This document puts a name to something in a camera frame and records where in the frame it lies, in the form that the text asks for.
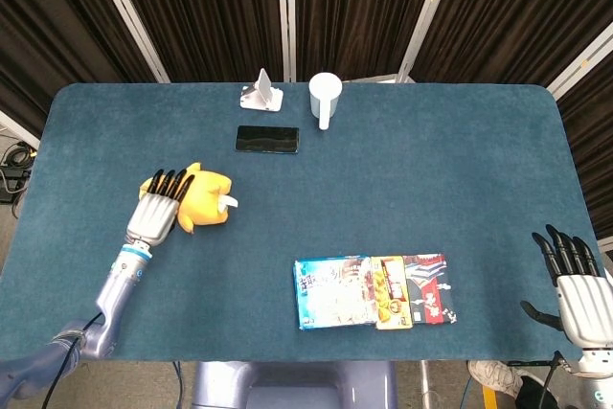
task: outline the table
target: table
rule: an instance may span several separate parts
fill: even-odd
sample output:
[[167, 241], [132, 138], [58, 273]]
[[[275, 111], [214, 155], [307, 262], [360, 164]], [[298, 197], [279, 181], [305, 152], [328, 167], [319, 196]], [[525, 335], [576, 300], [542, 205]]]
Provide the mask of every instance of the table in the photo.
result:
[[[227, 224], [175, 230], [125, 313], [117, 359], [545, 359], [578, 351], [531, 232], [596, 242], [556, 103], [530, 85], [344, 85], [329, 131], [305, 83], [279, 113], [241, 84], [75, 84], [53, 103], [0, 279], [0, 357], [31, 352], [95, 299], [141, 182], [201, 160], [234, 180]], [[235, 152], [238, 125], [300, 128], [297, 155]], [[301, 331], [292, 263], [443, 251], [458, 323]]]

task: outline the phone stand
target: phone stand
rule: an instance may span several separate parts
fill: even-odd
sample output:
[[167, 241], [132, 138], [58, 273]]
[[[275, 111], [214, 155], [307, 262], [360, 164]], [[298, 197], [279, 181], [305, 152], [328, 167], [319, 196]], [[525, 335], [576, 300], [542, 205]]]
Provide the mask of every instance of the phone stand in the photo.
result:
[[284, 92], [270, 86], [266, 71], [260, 69], [260, 75], [253, 85], [243, 86], [240, 93], [240, 107], [243, 109], [268, 110], [279, 112]]

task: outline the black curtain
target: black curtain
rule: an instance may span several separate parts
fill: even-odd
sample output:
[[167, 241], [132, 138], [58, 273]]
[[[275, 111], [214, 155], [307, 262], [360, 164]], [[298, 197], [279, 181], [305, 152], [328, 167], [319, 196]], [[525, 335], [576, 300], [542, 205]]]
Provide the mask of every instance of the black curtain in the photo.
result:
[[296, 0], [297, 77], [398, 71], [424, 0]]
[[152, 81], [112, 0], [0, 0], [0, 109], [40, 135], [75, 81]]
[[283, 80], [279, 0], [132, 1], [171, 80]]
[[613, 21], [613, 0], [441, 0], [416, 81], [548, 85]]
[[599, 239], [613, 236], [613, 55], [558, 102]]

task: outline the yellow plush toy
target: yellow plush toy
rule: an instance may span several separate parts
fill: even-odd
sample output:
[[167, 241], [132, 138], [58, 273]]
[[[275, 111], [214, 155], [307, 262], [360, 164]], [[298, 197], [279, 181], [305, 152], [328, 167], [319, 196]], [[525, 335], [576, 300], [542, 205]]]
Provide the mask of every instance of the yellow plush toy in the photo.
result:
[[[187, 179], [190, 174], [193, 182], [181, 201], [177, 219], [183, 230], [192, 234], [194, 225], [220, 224], [228, 220], [228, 206], [236, 208], [238, 202], [228, 195], [232, 187], [229, 177], [201, 170], [199, 163], [191, 164], [184, 177]], [[150, 182], [151, 178], [143, 183], [139, 198], [145, 194]]]

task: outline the black phone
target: black phone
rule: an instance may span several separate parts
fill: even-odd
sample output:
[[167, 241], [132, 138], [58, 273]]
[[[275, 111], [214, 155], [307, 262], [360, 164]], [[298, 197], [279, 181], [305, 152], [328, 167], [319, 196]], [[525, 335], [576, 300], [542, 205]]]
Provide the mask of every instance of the black phone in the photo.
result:
[[236, 149], [240, 152], [298, 152], [298, 128], [241, 125]]

